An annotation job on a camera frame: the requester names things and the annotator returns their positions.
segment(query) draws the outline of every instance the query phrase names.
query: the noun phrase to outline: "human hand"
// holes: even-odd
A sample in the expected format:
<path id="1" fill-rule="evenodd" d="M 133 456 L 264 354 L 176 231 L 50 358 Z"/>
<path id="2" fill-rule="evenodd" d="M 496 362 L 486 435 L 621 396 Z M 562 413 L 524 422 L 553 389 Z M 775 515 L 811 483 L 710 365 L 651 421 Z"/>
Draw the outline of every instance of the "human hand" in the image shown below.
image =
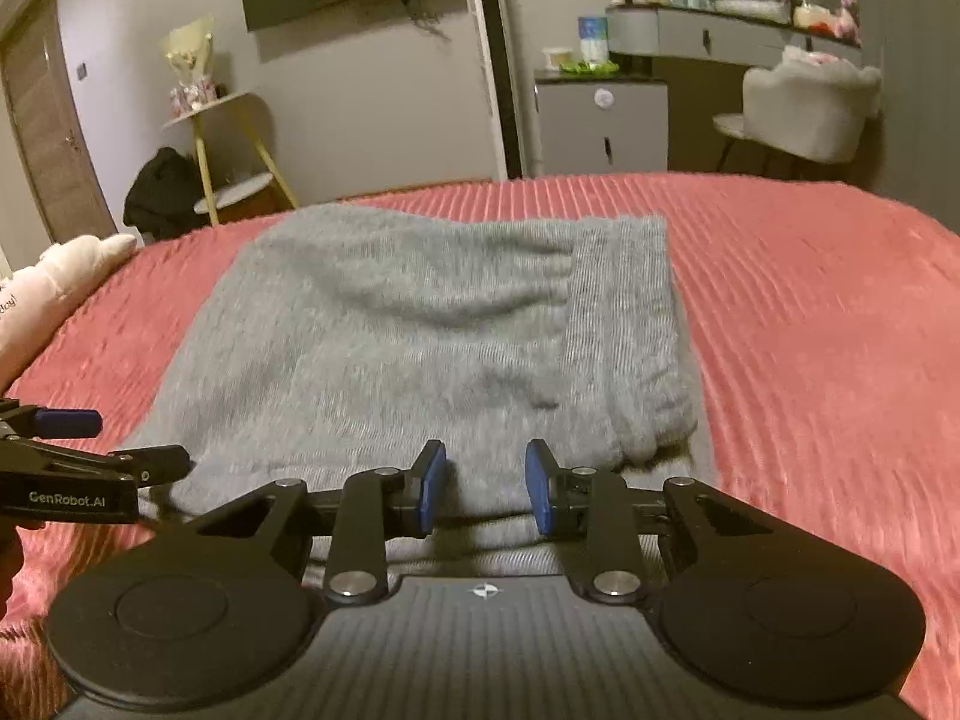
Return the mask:
<path id="1" fill-rule="evenodd" d="M 37 530 L 41 522 L 25 522 L 0 517 L 0 620 L 7 614 L 7 600 L 13 593 L 13 577 L 23 567 L 23 546 L 16 528 Z"/>

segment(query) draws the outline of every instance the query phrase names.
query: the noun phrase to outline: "gray knit fabric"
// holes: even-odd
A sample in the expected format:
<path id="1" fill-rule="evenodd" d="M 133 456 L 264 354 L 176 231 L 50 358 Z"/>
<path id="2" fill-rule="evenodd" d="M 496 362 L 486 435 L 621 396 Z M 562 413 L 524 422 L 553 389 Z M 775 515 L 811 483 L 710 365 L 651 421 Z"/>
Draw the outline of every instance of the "gray knit fabric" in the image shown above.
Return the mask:
<path id="1" fill-rule="evenodd" d="M 534 437 L 562 464 L 630 464 L 631 484 L 712 477 L 709 451 L 650 464 L 697 426 L 676 309 L 662 218 L 308 208 L 241 251 L 127 445 L 185 445 L 198 467 L 168 502 L 199 514 L 283 477 L 339 488 L 441 439 L 459 527 L 398 539 L 392 560 L 523 552 Z"/>

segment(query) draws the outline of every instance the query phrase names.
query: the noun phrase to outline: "yellow table leg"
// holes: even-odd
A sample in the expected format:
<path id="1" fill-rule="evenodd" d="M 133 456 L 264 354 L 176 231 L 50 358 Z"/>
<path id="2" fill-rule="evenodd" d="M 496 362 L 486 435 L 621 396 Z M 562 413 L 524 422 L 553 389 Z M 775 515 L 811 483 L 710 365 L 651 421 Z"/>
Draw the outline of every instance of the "yellow table leg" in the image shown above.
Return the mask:
<path id="1" fill-rule="evenodd" d="M 200 163 L 200 180 L 203 180 L 203 196 L 206 197 L 206 211 L 210 214 L 210 224 L 216 227 L 220 223 L 217 215 L 217 203 L 213 196 L 213 183 L 210 181 L 210 165 L 206 162 L 206 143 L 203 142 L 203 130 L 200 130 L 200 117 L 190 119 L 193 122 L 193 142 L 197 147 L 197 162 Z"/>
<path id="2" fill-rule="evenodd" d="M 237 122 L 240 124 L 240 128 L 243 130 L 244 134 L 253 144 L 253 147 L 256 149 L 256 152 L 260 155 L 260 159 L 263 160 L 263 164 L 267 166 L 267 170 L 270 170 L 271 175 L 274 177 L 274 180 L 277 182 L 277 186 L 280 187 L 280 191 L 286 196 L 287 202 L 290 204 L 290 207 L 293 209 L 299 208 L 299 203 L 296 202 L 294 193 L 291 191 L 290 186 L 286 181 L 283 180 L 283 176 L 280 175 L 280 171 L 277 170 L 277 163 L 274 162 L 274 158 L 270 156 L 270 151 L 267 151 L 267 146 L 263 145 L 263 141 L 256 134 L 256 130 L 253 129 L 253 125 L 250 123 L 250 120 L 247 119 L 246 114 L 241 110 L 239 105 L 234 106 L 234 115 L 237 118 Z"/>

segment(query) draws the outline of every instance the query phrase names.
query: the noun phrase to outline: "pink bedspread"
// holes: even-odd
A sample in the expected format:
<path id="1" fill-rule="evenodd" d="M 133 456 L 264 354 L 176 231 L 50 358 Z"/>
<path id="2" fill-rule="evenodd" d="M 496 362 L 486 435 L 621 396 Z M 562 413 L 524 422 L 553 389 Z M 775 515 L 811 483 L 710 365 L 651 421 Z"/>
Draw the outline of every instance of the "pink bedspread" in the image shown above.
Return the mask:
<path id="1" fill-rule="evenodd" d="M 366 204 L 453 220 L 661 213 L 729 493 L 881 562 L 928 614 L 904 697 L 960 718 L 960 240 L 905 206 L 839 185 L 632 175 L 472 185 Z M 96 408 L 123 442 L 190 320 L 272 220 L 154 245 L 114 275 L 13 388 Z M 136 527 L 26 533 L 0 623 L 0 714 L 64 699 L 40 645 L 51 598 Z"/>

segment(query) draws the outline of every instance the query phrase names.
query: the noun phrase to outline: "white stuffed animal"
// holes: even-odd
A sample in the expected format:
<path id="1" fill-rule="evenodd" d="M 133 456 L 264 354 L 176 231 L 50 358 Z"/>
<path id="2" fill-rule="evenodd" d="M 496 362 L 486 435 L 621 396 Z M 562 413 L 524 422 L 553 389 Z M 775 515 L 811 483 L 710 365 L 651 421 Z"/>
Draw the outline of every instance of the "white stuffed animal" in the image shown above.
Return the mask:
<path id="1" fill-rule="evenodd" d="M 133 235 L 105 241 L 81 235 L 52 245 L 35 266 L 0 281 L 0 394 L 135 249 Z"/>

